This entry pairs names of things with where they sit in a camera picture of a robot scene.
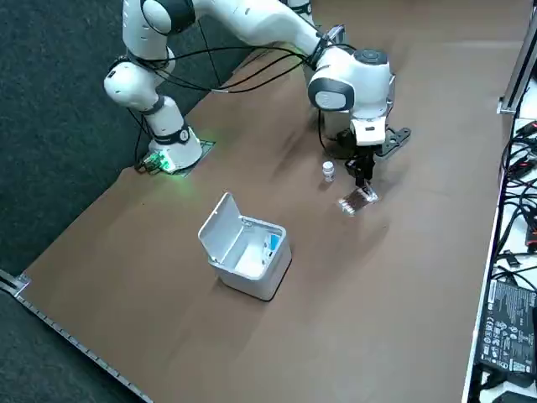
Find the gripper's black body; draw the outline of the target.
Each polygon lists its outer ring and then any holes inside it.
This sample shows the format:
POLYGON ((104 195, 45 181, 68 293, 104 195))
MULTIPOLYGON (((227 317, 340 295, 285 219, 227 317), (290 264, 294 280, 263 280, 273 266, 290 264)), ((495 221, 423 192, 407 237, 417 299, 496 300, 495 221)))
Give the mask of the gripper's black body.
POLYGON ((349 128, 337 134, 337 144, 344 150, 342 160, 357 160, 364 165, 375 165, 374 153, 377 147, 358 145, 355 133, 349 128))

